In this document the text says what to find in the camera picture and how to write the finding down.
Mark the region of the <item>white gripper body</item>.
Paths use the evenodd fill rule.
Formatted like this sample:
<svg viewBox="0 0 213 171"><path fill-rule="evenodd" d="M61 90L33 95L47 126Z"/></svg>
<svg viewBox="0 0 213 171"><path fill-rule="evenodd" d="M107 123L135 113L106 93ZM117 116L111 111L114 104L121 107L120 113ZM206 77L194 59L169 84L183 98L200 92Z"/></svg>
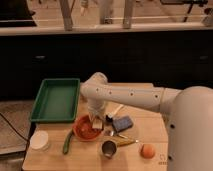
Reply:
<svg viewBox="0 0 213 171"><path fill-rule="evenodd" d="M98 117L103 118L105 114L106 103L102 100L89 100L88 101L88 112L91 119Z"/></svg>

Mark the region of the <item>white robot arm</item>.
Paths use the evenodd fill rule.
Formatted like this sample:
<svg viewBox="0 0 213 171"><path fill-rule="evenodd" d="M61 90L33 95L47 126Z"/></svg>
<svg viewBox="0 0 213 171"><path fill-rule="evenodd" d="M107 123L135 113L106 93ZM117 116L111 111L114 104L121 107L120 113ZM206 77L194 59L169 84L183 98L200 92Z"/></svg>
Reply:
<svg viewBox="0 0 213 171"><path fill-rule="evenodd" d="M213 88L114 86L96 72L81 85L81 93L92 115L107 101L167 115L167 171L213 171Z"/></svg>

